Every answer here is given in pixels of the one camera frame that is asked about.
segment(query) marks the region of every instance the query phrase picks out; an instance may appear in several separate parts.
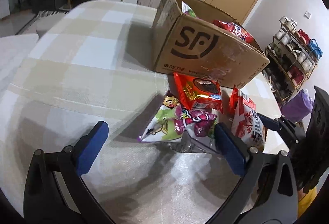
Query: printed phone number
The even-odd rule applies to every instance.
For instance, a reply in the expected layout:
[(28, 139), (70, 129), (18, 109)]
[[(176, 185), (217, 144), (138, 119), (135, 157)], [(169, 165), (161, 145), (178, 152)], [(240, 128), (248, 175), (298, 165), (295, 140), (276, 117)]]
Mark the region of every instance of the printed phone number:
[(174, 70), (178, 70), (178, 71), (184, 71), (184, 68), (175, 66), (175, 65), (168, 65), (168, 64), (164, 64), (165, 68), (169, 68), (169, 69), (174, 69)]

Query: white wall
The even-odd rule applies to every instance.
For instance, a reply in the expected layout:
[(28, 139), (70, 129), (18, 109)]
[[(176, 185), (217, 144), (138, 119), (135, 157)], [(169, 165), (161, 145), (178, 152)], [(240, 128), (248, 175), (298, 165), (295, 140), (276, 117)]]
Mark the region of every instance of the white wall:
[(0, 0), (0, 19), (10, 15), (9, 0)]
[[(306, 11), (312, 14), (310, 19), (304, 17)], [(314, 85), (329, 93), (329, 11), (322, 0), (262, 0), (245, 27), (264, 49), (279, 30), (282, 16), (295, 19), (298, 29), (315, 38), (323, 51), (318, 68), (303, 88), (307, 88), (313, 98)], [(310, 115), (303, 120), (304, 125), (308, 124), (309, 119)]]

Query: snack bag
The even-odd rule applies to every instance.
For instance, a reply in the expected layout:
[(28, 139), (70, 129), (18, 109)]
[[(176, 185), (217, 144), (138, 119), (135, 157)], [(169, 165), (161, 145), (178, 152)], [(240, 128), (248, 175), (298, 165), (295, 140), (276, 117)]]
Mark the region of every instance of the snack bag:
[(237, 95), (237, 105), (231, 131), (248, 146), (264, 150), (265, 128), (255, 111), (256, 105), (241, 91)]
[(242, 98), (243, 103), (249, 106), (250, 108), (256, 110), (256, 104), (247, 96), (245, 95), (241, 90), (238, 90), (235, 85), (233, 87), (233, 91), (230, 97), (229, 101), (229, 114), (234, 115), (235, 109), (237, 106), (238, 100)]
[(189, 5), (187, 5), (187, 4), (184, 3), (183, 1), (182, 1), (182, 12), (183, 12), (184, 14), (187, 14), (187, 15), (189, 15), (189, 16), (192, 16), (192, 17), (194, 17), (194, 18), (197, 18), (197, 17), (196, 17), (196, 14), (193, 12), (192, 8), (189, 7)]
[(194, 136), (205, 137), (215, 119), (216, 114), (202, 109), (182, 109), (178, 99), (167, 93), (156, 115), (138, 139), (140, 142), (177, 142), (187, 127), (193, 130)]
[(193, 108), (216, 109), (222, 112), (222, 95), (217, 81), (205, 80), (174, 72), (180, 102)]
[(214, 128), (218, 122), (218, 111), (215, 109), (211, 109), (210, 112), (211, 114), (216, 115), (215, 120), (196, 122), (194, 125), (188, 125), (186, 127), (188, 139), (190, 141), (189, 148), (194, 149), (194, 151), (197, 148), (201, 149), (202, 152), (210, 154), (219, 154), (219, 151), (217, 151), (216, 149), (214, 136)]
[(216, 19), (213, 21), (213, 24), (238, 36), (246, 43), (251, 43), (255, 40), (248, 31), (233, 22), (226, 23)]

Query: yellow object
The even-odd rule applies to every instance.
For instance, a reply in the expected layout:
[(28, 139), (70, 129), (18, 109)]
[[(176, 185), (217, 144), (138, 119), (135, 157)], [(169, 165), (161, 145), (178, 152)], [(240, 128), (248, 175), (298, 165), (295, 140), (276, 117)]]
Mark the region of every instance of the yellow object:
[(316, 187), (309, 191), (302, 199), (298, 202), (298, 218), (307, 210), (310, 204), (313, 202), (317, 195)]

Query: oreo package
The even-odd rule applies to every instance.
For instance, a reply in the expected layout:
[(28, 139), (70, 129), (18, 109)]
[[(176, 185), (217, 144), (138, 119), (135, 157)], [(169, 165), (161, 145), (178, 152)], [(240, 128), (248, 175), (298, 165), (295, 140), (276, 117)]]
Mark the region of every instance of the oreo package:
[(174, 72), (180, 102), (188, 110), (215, 109), (222, 112), (222, 95), (218, 81), (205, 80)]

